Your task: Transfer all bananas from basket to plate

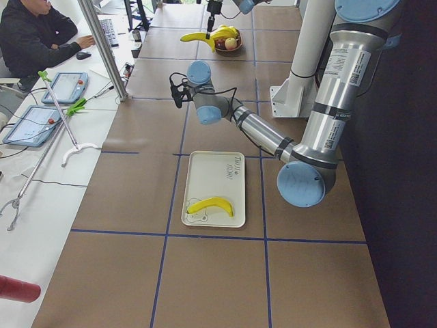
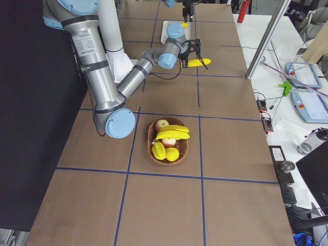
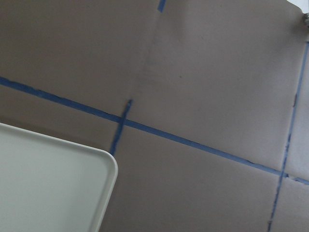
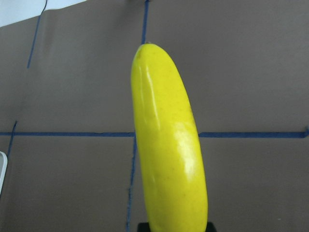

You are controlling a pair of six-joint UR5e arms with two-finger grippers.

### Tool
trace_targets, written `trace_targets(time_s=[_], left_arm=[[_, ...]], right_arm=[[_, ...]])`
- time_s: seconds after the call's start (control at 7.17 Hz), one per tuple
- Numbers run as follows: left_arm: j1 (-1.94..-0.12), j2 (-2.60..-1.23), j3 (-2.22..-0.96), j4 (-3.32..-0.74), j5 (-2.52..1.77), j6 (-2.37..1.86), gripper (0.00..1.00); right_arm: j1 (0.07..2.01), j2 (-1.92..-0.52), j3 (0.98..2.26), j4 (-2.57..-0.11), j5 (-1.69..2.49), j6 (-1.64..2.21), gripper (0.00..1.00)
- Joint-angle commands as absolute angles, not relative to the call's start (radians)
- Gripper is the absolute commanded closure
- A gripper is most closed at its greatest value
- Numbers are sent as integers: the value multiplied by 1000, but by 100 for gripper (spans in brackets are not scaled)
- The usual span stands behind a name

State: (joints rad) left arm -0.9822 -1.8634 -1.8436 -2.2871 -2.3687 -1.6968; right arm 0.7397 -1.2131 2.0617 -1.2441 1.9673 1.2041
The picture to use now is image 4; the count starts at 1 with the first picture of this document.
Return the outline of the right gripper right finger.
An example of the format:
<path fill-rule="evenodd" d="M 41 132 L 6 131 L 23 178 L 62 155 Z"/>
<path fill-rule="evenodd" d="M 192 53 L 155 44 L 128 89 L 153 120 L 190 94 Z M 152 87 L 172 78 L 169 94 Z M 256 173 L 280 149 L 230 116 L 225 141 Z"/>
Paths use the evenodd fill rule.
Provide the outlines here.
<path fill-rule="evenodd" d="M 217 232 L 215 225 L 212 222 L 208 222 L 205 232 Z"/>

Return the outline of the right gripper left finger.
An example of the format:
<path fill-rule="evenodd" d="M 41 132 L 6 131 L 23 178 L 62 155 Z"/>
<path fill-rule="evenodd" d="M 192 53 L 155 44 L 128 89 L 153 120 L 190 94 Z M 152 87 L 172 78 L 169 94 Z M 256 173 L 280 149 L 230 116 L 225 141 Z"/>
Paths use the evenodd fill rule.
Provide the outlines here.
<path fill-rule="evenodd" d="M 141 222 L 137 225 L 137 232 L 150 232 L 150 225 L 148 222 Z"/>

